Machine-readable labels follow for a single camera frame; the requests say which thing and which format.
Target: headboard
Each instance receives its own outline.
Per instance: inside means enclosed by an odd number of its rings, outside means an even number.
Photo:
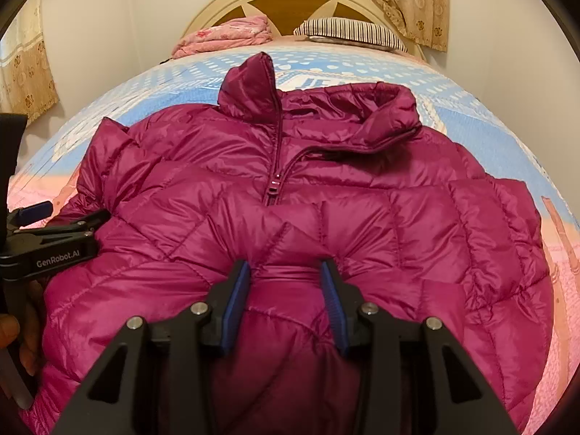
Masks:
[[[214,0],[191,21],[183,35],[256,14],[268,16],[274,36],[288,36],[311,18],[337,16],[373,22],[388,27],[411,55],[425,60],[421,47],[402,36],[372,0]]]

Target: metal screw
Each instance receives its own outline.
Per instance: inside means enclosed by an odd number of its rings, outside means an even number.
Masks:
[[[207,311],[209,311],[210,307],[204,302],[199,302],[199,303],[192,304],[189,309],[195,315],[201,315],[201,314],[205,314]]]
[[[379,306],[375,303],[364,303],[361,305],[361,312],[366,315],[374,315],[379,312]]]
[[[143,325],[143,318],[139,317],[138,315],[133,316],[127,321],[127,327],[129,327],[132,331],[137,330],[139,327],[141,327],[141,325]]]
[[[432,331],[438,331],[441,327],[443,327],[443,322],[439,317],[429,317],[425,321],[427,327],[429,327]]]

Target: striped pillow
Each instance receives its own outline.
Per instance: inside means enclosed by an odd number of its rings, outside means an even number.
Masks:
[[[402,40],[385,26],[349,18],[318,18],[304,21],[295,36],[325,36],[373,44],[407,52]]]

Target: shiny nylon fabric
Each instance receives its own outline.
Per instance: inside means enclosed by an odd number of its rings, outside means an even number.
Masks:
[[[112,218],[99,256],[46,290],[47,365],[21,414],[33,431],[48,434],[127,318],[174,316],[245,258],[236,349],[212,368],[220,433],[352,433],[359,368],[333,345],[326,257],[394,316],[441,317],[523,430],[553,299],[526,185],[421,126],[402,86],[276,91],[262,53],[228,72],[218,102],[102,121],[57,219]]]

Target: zipper pull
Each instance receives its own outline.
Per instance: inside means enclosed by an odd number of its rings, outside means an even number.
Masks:
[[[270,180],[270,185],[268,186],[268,195],[270,196],[278,196],[278,190],[280,188],[280,177],[281,175],[277,173],[274,177]]]

